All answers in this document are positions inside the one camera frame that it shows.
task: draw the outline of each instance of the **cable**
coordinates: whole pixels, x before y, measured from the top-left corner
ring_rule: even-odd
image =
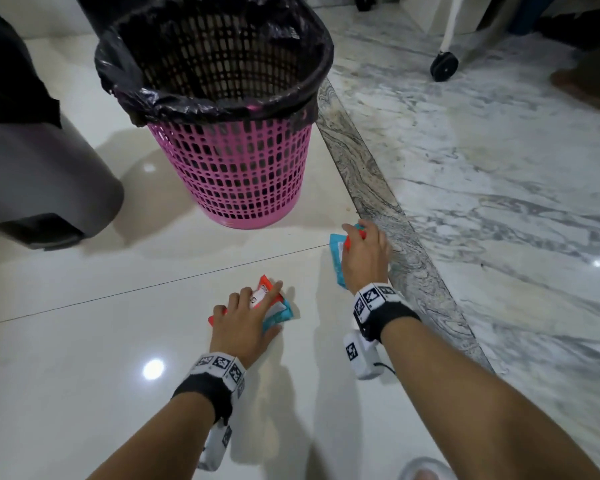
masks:
[[[387,369],[389,369],[390,371],[392,371],[394,376],[397,376],[397,375],[398,375],[398,374],[396,374],[396,373],[395,373],[395,371],[394,371],[394,370],[393,370],[391,367],[389,367],[389,366],[388,366],[387,364],[385,364],[385,363],[382,363],[382,362],[374,362],[374,365],[382,365],[383,367],[386,367]]]

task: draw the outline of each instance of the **forearm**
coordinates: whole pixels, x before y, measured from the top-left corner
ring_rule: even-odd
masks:
[[[460,480],[600,479],[599,469],[556,423],[422,323],[394,320],[382,341]]]
[[[189,480],[215,418],[206,397],[179,394],[88,480]]]

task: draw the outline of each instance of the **caster wheel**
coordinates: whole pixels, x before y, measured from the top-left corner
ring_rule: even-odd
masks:
[[[358,11],[369,11],[376,4],[376,0],[356,0]]]
[[[451,52],[441,52],[431,64],[429,71],[433,80],[444,82],[456,73],[458,69],[458,59]]]

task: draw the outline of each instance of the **white tile floor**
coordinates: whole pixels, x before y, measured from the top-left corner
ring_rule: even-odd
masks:
[[[28,251],[0,238],[0,479],[87,476],[207,350],[213,306],[264,273],[285,281],[296,319],[250,371],[214,477],[394,479],[416,456],[441,459],[394,378],[356,382],[350,370],[342,336],[351,297],[326,244],[357,215],[320,133],[286,218],[259,231],[224,228],[99,88],[95,37],[29,47],[67,117],[122,179],[126,201],[111,226],[73,249]],[[154,358],[166,368],[147,381]]]

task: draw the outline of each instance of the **wristband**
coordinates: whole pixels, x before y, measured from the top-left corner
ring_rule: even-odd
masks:
[[[238,357],[222,352],[202,354],[187,377],[176,388],[173,397],[183,392],[197,392],[205,396],[214,407],[216,420],[226,425],[244,391],[246,369]]]
[[[370,283],[356,293],[353,316],[360,333],[369,342],[380,340],[380,334],[387,323],[396,318],[420,317],[409,308],[407,300],[386,283]]]

